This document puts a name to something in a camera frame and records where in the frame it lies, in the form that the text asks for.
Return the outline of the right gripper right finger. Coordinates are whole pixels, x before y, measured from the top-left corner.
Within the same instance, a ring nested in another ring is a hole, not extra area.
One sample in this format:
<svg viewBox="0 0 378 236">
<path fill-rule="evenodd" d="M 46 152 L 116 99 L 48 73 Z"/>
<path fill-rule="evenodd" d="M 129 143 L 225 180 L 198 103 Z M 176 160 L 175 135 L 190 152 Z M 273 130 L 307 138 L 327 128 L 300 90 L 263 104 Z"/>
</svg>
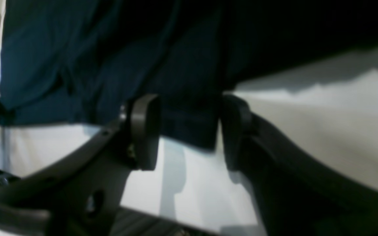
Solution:
<svg viewBox="0 0 378 236">
<path fill-rule="evenodd" d="M 378 236 L 378 191 L 324 166 L 234 95 L 221 100 L 228 170 L 251 184 L 269 236 Z"/>
</svg>

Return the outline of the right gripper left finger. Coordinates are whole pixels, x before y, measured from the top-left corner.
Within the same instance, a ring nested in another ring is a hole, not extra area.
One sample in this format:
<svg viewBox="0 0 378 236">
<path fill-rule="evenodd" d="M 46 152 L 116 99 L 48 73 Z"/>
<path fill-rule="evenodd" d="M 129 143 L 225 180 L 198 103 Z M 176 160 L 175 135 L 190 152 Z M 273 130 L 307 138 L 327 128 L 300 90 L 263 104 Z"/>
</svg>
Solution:
<svg viewBox="0 0 378 236">
<path fill-rule="evenodd" d="M 160 100 L 146 94 L 80 148 L 0 187 L 0 230 L 25 236 L 106 236 L 133 170 L 156 168 Z"/>
</svg>

